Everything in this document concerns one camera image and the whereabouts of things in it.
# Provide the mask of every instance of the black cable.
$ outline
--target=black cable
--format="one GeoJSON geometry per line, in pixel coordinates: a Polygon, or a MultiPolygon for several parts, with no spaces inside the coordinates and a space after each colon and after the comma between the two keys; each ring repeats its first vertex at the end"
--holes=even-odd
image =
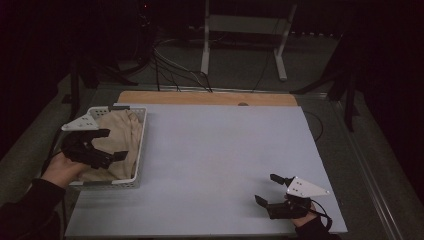
{"type": "Polygon", "coordinates": [[[259,86],[259,83],[262,81],[262,78],[264,77],[264,74],[265,74],[266,67],[268,66],[270,56],[271,56],[271,52],[268,52],[268,55],[266,56],[266,60],[265,60],[265,66],[264,66],[264,68],[262,69],[262,72],[261,72],[261,76],[259,77],[259,80],[256,82],[256,85],[252,89],[251,93],[255,92],[256,88],[259,86]]]}
{"type": "MultiPolygon", "coordinates": [[[[154,67],[152,67],[151,65],[149,65],[149,67],[150,67],[151,69],[153,69],[154,71],[156,71],[156,69],[155,69],[154,67]]],[[[158,72],[159,72],[159,74],[160,74],[160,75],[162,75],[162,77],[163,77],[166,81],[171,82],[171,83],[173,83],[173,84],[175,85],[175,87],[177,88],[177,92],[181,92],[181,89],[179,88],[179,86],[178,86],[177,82],[175,81],[174,76],[172,75],[172,73],[171,73],[171,72],[170,72],[170,74],[171,74],[171,78],[172,78],[172,80],[168,79],[168,78],[165,76],[165,74],[163,74],[161,71],[158,71],[158,72]]]]}
{"type": "Polygon", "coordinates": [[[158,60],[156,58],[154,59],[155,59],[155,65],[156,65],[156,85],[158,87],[158,92],[160,92],[158,60]]]}
{"type": "Polygon", "coordinates": [[[153,54],[153,57],[154,58],[157,58],[157,59],[159,59],[161,62],[163,62],[163,63],[165,63],[166,65],[168,65],[168,66],[170,66],[170,67],[173,67],[173,68],[175,68],[175,69],[178,69],[178,70],[180,70],[180,71],[184,71],[184,72],[188,72],[188,73],[191,73],[191,74],[201,74],[205,79],[206,79],[206,81],[207,81],[207,84],[208,84],[208,87],[209,87],[209,90],[205,87],[205,86],[203,86],[203,84],[202,83],[200,83],[200,81],[196,81],[202,88],[204,88],[206,91],[208,91],[208,92],[213,92],[212,91],[212,88],[211,88],[211,86],[210,86],[210,82],[209,82],[209,79],[208,79],[208,77],[206,76],[206,74],[205,73],[203,73],[203,72],[201,72],[201,71],[192,71],[192,70],[189,70],[189,69],[185,69],[185,68],[182,68],[181,66],[176,66],[175,64],[176,63],[174,63],[174,64],[171,64],[170,63],[170,61],[168,60],[168,59],[165,59],[164,57],[162,57],[162,56],[160,56],[160,54],[158,54],[159,56],[157,56],[156,54],[153,54]]]}
{"type": "Polygon", "coordinates": [[[157,39],[156,42],[153,43],[153,49],[156,49],[157,46],[167,43],[167,42],[172,42],[172,41],[178,41],[179,39],[176,38],[166,38],[166,39],[157,39]]]}
{"type": "Polygon", "coordinates": [[[315,142],[317,142],[317,141],[321,138],[322,134],[324,133],[324,124],[322,123],[321,119],[320,119],[320,118],[319,118],[316,114],[313,114],[313,113],[308,112],[308,111],[303,111],[303,112],[304,112],[304,113],[307,113],[307,114],[310,114],[310,115],[312,115],[313,117],[315,117],[315,118],[318,120],[318,122],[319,122],[319,124],[320,124],[320,126],[321,126],[321,131],[320,131],[320,133],[318,134],[318,137],[314,138],[314,141],[315,141],[315,142]]]}
{"type": "MultiPolygon", "coordinates": [[[[279,22],[280,22],[280,18],[278,18],[277,22],[275,23],[274,28],[272,29],[271,35],[275,35],[275,33],[276,33],[276,31],[277,31],[277,26],[278,26],[278,23],[279,23],[279,22]]],[[[262,81],[262,78],[263,78],[263,76],[264,76],[264,74],[265,74],[266,67],[268,66],[268,61],[269,61],[269,57],[271,56],[271,52],[268,52],[268,55],[266,56],[265,66],[264,66],[264,68],[262,69],[261,76],[260,76],[259,80],[256,82],[256,85],[255,85],[255,87],[252,89],[251,93],[255,92],[256,88],[259,86],[259,83],[262,81]]]]}
{"type": "Polygon", "coordinates": [[[314,211],[312,209],[309,209],[309,212],[314,213],[314,214],[316,214],[316,215],[318,215],[320,217],[327,218],[327,225],[325,226],[325,229],[327,231],[329,231],[330,228],[331,228],[331,225],[333,225],[333,219],[331,219],[330,216],[328,216],[327,212],[325,211],[324,207],[321,206],[321,204],[319,204],[317,201],[312,200],[312,199],[311,199],[311,201],[314,202],[314,203],[316,203],[322,209],[322,211],[324,212],[324,214],[322,214],[320,212],[317,212],[317,211],[314,211]]]}
{"type": "Polygon", "coordinates": [[[80,94],[79,94],[79,77],[78,67],[75,58],[70,62],[70,75],[71,75],[71,115],[69,119],[74,118],[80,108],[80,94]]]}
{"type": "MultiPolygon", "coordinates": [[[[170,63],[168,63],[166,60],[163,60],[163,59],[161,59],[160,57],[157,57],[156,55],[154,55],[154,58],[155,58],[155,61],[157,61],[157,60],[159,60],[161,63],[164,63],[164,64],[166,64],[166,65],[168,65],[168,66],[170,66],[170,67],[172,67],[172,68],[175,68],[175,69],[178,69],[178,70],[180,70],[180,71],[185,71],[185,72],[189,72],[189,73],[195,73],[195,71],[190,71],[190,70],[186,70],[186,69],[182,69],[182,68],[179,68],[179,67],[177,67],[177,66],[174,66],[174,65],[172,65],[172,64],[170,64],[170,63]]],[[[170,73],[173,73],[173,74],[175,74],[175,75],[177,75],[177,76],[179,76],[179,77],[182,77],[182,78],[185,78],[185,79],[188,79],[188,80],[190,80],[190,81],[193,81],[193,82],[195,82],[195,83],[197,83],[200,87],[202,87],[203,89],[205,89],[206,91],[208,91],[208,92],[212,92],[212,89],[210,88],[210,86],[209,86],[209,89],[207,88],[207,87],[205,87],[200,81],[196,81],[196,80],[194,80],[194,79],[192,79],[192,78],[190,78],[190,77],[187,77],[187,76],[184,76],[184,75],[181,75],[181,74],[178,74],[177,72],[174,72],[174,71],[172,71],[172,70],[170,70],[170,69],[168,69],[168,68],[166,68],[166,67],[164,67],[163,65],[160,65],[160,64],[158,64],[158,66],[159,66],[159,68],[163,68],[163,69],[165,69],[165,70],[167,70],[167,71],[169,71],[170,73]]]]}

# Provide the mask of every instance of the white table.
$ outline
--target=white table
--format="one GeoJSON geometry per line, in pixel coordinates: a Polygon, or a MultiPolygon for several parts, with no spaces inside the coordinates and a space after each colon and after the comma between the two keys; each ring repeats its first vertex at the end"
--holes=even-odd
{"type": "MultiPolygon", "coordinates": [[[[269,174],[295,175],[332,192],[300,107],[154,105],[139,189],[82,192],[66,236],[290,235],[256,204],[284,201],[269,174]]],[[[346,232],[332,194],[315,197],[332,232],[346,232]]]]}
{"type": "Polygon", "coordinates": [[[293,3],[290,7],[288,16],[284,19],[277,18],[259,18],[244,16],[228,16],[210,14],[209,0],[205,2],[205,34],[203,42],[203,54],[201,72],[206,75],[209,72],[209,34],[211,31],[238,32],[238,33],[259,33],[281,35],[281,42],[274,49],[274,59],[278,70],[278,76],[281,81],[287,80],[286,69],[282,58],[283,50],[286,45],[297,4],[293,3]]]}

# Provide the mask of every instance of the white plastic basket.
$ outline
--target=white plastic basket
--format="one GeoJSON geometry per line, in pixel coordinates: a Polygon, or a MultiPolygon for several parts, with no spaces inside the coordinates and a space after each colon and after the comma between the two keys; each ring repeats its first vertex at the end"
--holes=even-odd
{"type": "Polygon", "coordinates": [[[145,142],[145,126],[146,126],[146,116],[147,111],[146,108],[130,108],[125,106],[119,107],[92,107],[88,109],[87,114],[91,115],[94,119],[97,119],[103,115],[108,114],[111,110],[124,110],[129,109],[133,111],[140,121],[142,131],[141,131],[141,139],[140,146],[138,148],[138,156],[135,162],[136,171],[134,173],[134,177],[131,179],[121,179],[121,180],[113,180],[113,181],[74,181],[70,184],[72,188],[77,190],[109,190],[109,189],[128,189],[128,188],[138,188],[140,186],[141,180],[141,170],[143,165],[143,143],[145,142]]]}

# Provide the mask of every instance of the folded cloth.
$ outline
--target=folded cloth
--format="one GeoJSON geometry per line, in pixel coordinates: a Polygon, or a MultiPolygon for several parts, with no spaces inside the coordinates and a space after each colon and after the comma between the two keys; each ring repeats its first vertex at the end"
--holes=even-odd
{"type": "Polygon", "coordinates": [[[131,179],[135,173],[142,126],[137,115],[130,110],[111,111],[96,119],[100,128],[110,130],[106,138],[95,138],[93,146],[100,151],[113,154],[128,151],[123,161],[114,162],[109,169],[89,169],[81,174],[79,181],[111,181],[131,179]]]}

